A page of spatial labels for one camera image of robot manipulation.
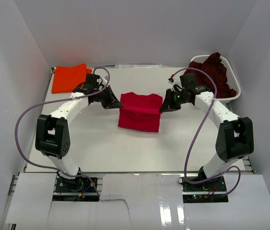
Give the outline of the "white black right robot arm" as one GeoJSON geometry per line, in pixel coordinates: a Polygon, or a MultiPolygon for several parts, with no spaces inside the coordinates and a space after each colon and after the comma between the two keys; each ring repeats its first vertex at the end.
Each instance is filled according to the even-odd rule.
{"type": "Polygon", "coordinates": [[[198,184],[203,191],[215,186],[215,179],[223,176],[234,163],[254,151],[253,123],[249,117],[240,117],[216,99],[216,91],[196,82],[194,73],[169,78],[172,85],[166,90],[160,113],[178,111],[182,104],[191,103],[205,113],[204,123],[210,119],[218,129],[216,153],[199,169],[198,176],[179,179],[181,184],[198,184]]]}

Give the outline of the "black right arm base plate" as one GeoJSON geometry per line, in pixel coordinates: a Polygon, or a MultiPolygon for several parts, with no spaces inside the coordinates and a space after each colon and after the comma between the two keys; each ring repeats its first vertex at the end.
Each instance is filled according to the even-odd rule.
{"type": "Polygon", "coordinates": [[[190,184],[184,177],[180,177],[177,182],[182,186],[184,204],[229,202],[223,176],[201,184],[190,184]]]}

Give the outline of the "bright red t shirt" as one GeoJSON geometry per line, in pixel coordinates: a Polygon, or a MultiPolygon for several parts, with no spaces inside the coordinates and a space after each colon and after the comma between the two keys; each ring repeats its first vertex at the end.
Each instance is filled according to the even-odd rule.
{"type": "Polygon", "coordinates": [[[133,92],[121,94],[118,127],[141,132],[158,133],[163,98],[157,94],[138,95],[133,92]]]}

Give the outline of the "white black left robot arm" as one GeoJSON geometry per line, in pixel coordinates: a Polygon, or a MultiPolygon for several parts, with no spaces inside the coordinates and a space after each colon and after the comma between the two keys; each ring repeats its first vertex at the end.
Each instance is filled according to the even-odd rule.
{"type": "Polygon", "coordinates": [[[69,124],[92,103],[100,103],[104,109],[123,107],[109,85],[109,76],[87,74],[66,102],[37,119],[35,148],[53,162],[58,175],[72,191],[80,190],[83,180],[78,176],[80,168],[68,155],[71,146],[69,124]]]}

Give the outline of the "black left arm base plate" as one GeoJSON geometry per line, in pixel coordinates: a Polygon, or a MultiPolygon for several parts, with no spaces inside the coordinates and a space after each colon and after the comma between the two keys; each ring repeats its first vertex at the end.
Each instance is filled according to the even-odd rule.
{"type": "Polygon", "coordinates": [[[91,181],[86,177],[66,179],[57,177],[53,192],[53,201],[65,202],[98,202],[97,188],[98,179],[92,177],[91,181]]]}

